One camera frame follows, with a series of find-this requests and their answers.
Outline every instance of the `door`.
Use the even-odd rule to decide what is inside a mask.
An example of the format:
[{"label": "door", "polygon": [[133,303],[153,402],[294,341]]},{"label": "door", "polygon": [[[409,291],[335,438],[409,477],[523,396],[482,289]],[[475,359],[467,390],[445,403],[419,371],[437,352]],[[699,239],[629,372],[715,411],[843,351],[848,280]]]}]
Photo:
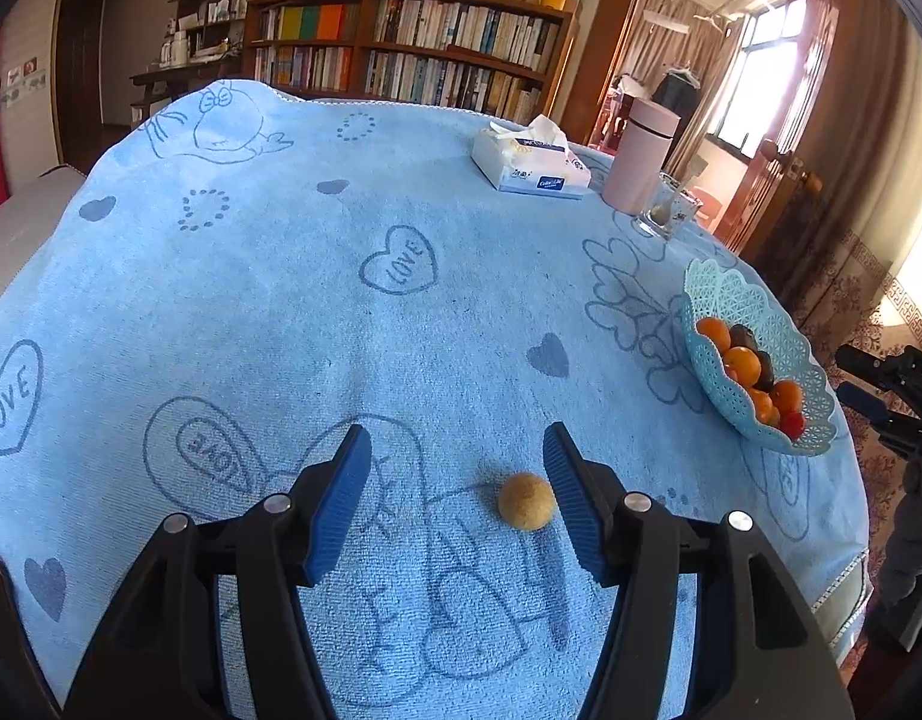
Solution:
[{"label": "door", "polygon": [[[798,66],[803,71],[792,77],[779,113],[761,143],[762,148],[757,149],[747,166],[715,232],[731,251],[741,253],[748,262],[747,257],[757,254],[750,247],[746,248],[755,229],[762,224],[770,228],[783,212],[782,207],[771,207],[784,176],[784,168],[776,156],[797,147],[817,100],[837,28],[837,8],[833,0],[807,0],[805,22],[803,41],[798,43]],[[760,232],[758,240],[765,237],[765,231]]]},{"label": "door", "polygon": [[55,56],[55,94],[61,158],[90,171],[102,141],[101,17],[104,0],[61,3]]}]

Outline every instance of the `turquoise plastic basket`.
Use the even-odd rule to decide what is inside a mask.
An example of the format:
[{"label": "turquoise plastic basket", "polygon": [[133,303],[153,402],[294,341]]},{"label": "turquoise plastic basket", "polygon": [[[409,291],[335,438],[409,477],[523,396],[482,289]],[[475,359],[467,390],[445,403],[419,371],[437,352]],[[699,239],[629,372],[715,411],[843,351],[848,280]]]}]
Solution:
[{"label": "turquoise plastic basket", "polygon": [[[723,269],[714,260],[694,260],[684,274],[684,310],[680,318],[684,342],[704,392],[723,418],[744,437],[785,455],[822,455],[837,429],[831,422],[834,396],[827,389],[824,369],[811,357],[811,347],[794,322],[768,293],[748,284],[735,269]],[[757,346],[771,355],[774,378],[793,379],[804,390],[803,415],[807,427],[791,440],[779,430],[755,419],[750,396],[723,372],[714,341],[697,332],[698,319],[720,317],[728,326],[746,324]]]}]

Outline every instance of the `hanging clothes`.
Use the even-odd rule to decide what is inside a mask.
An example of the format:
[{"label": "hanging clothes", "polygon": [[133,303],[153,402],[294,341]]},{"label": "hanging clothes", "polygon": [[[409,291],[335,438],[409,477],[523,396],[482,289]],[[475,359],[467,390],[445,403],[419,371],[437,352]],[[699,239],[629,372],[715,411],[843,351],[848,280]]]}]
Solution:
[{"label": "hanging clothes", "polygon": [[680,116],[678,128],[675,129],[674,138],[671,140],[673,151],[678,146],[680,136],[690,124],[698,105],[701,104],[701,82],[687,68],[670,69],[664,74],[654,95],[651,96],[651,101]]}]

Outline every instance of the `pink chair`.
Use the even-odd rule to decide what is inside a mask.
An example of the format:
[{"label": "pink chair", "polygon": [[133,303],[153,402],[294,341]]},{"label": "pink chair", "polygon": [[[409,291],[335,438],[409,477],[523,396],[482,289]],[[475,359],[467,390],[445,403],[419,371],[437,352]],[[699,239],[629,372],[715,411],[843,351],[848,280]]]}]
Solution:
[{"label": "pink chair", "polygon": [[694,187],[690,194],[701,201],[701,208],[698,209],[698,223],[708,232],[713,232],[718,221],[721,220],[723,211],[723,202],[717,197],[710,194],[706,189]]}]

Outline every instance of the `pink thermos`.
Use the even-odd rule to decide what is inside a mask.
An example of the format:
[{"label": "pink thermos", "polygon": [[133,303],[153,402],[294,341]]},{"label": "pink thermos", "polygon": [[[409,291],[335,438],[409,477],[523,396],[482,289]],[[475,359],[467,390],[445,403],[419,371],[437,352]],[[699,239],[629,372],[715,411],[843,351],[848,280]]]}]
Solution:
[{"label": "pink thermos", "polygon": [[635,100],[603,182],[603,201],[625,214],[644,210],[654,197],[678,122],[680,116],[667,108],[651,100]]}]

